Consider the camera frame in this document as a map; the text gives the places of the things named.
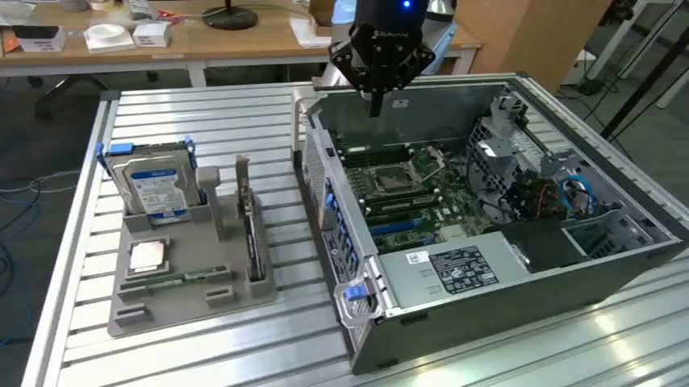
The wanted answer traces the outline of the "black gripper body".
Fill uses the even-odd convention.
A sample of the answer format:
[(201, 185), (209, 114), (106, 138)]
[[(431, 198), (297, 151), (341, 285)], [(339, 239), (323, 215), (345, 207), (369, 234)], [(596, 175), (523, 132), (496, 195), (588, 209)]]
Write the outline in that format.
[(360, 63), (365, 65), (375, 88), (375, 47), (388, 43), (423, 42), (423, 1), (357, 1), (349, 43)]

